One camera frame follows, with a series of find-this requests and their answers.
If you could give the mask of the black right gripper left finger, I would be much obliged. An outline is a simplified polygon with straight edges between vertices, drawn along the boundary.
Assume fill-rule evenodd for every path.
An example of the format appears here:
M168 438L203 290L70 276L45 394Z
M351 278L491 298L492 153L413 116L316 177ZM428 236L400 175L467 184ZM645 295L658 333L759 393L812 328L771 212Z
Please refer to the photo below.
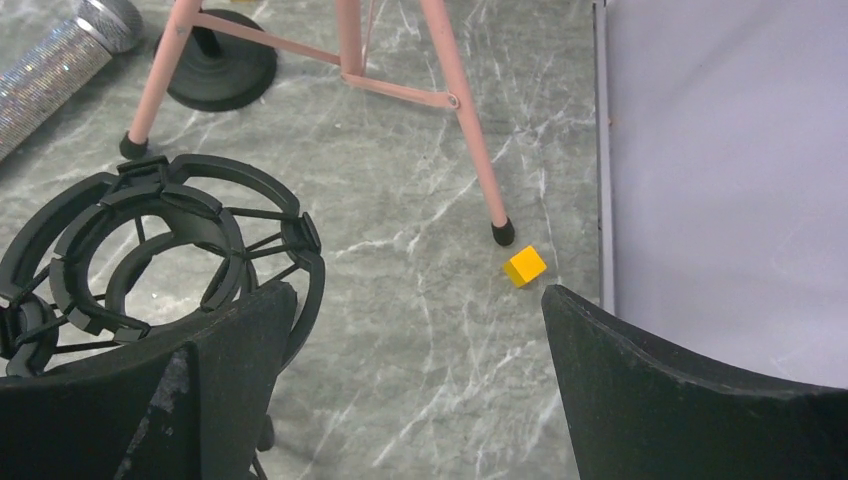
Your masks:
M148 338L1 382L5 479L244 479L297 296L268 284Z

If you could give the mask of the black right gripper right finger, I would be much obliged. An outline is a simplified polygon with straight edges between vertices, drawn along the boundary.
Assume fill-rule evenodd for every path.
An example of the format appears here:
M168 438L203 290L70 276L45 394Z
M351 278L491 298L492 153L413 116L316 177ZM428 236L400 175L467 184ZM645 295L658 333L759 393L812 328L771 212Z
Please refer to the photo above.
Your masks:
M584 479L843 479L847 393L734 367L560 286L541 299Z

